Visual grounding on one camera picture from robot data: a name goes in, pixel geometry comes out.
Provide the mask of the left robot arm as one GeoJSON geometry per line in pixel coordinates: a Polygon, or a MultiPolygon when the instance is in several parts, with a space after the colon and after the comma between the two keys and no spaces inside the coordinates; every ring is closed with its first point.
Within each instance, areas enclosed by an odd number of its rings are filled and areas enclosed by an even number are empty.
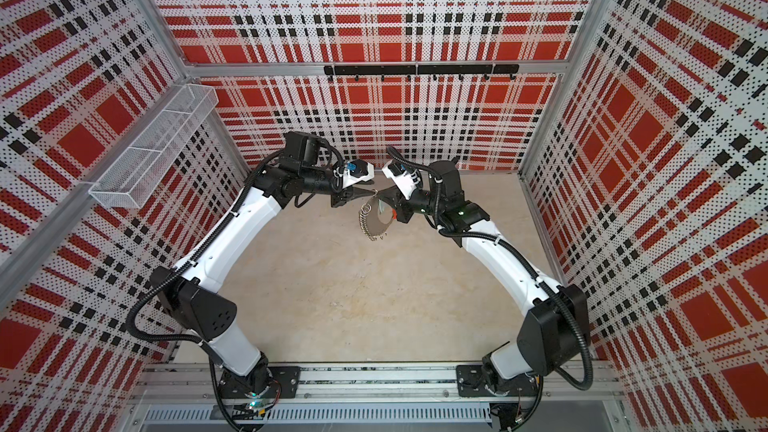
{"type": "Polygon", "coordinates": [[[326,195],[332,206],[343,206],[371,196],[365,186],[374,175],[373,164],[345,159],[323,137],[286,133],[284,147],[248,174],[233,205],[202,241],[172,267],[151,274],[149,291],[128,312],[127,332],[145,342],[195,343],[237,391],[264,395],[274,381],[268,359],[239,327],[236,304],[219,291],[249,244],[287,205],[301,207],[302,196],[326,195]],[[182,327],[181,333],[139,328],[139,312],[154,302],[182,327]]]}

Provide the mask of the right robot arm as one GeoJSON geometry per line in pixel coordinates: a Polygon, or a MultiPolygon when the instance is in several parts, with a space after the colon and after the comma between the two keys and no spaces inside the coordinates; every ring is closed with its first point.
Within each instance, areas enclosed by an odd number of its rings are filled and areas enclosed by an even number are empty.
{"type": "Polygon", "coordinates": [[[382,172],[392,186],[376,194],[401,223],[425,217],[443,237],[484,265],[518,306],[523,322],[514,341],[483,357],[479,384],[509,394],[523,378],[535,383],[556,373],[580,391],[594,382],[586,294],[534,266],[509,242],[490,215],[467,199],[453,160],[416,164],[390,151],[382,172]]]}

